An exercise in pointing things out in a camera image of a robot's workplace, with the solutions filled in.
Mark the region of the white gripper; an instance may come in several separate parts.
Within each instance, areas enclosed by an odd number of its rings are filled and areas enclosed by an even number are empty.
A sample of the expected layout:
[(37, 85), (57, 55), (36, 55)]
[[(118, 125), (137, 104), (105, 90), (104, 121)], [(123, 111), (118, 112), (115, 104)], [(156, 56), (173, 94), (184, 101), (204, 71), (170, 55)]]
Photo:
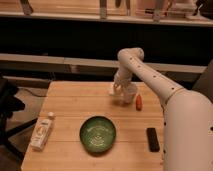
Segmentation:
[(119, 95), (120, 94), (120, 87), (126, 87), (125, 88), (125, 93), (126, 94), (131, 94), (132, 93), (132, 85), (129, 85), (131, 83), (132, 75), (127, 74), (127, 75), (122, 75), (120, 73), (116, 73), (114, 76), (114, 84), (112, 86), (113, 88), (113, 95)]

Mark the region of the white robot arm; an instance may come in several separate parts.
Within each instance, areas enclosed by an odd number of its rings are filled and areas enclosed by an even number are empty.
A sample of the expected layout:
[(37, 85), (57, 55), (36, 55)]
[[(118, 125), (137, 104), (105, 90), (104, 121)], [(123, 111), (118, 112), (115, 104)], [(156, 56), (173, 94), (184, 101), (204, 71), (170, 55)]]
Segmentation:
[(131, 78), (140, 78), (159, 98), (164, 114), (163, 171), (213, 171), (213, 103), (143, 63), (144, 51), (118, 52), (119, 68), (113, 92), (131, 102), (137, 90)]

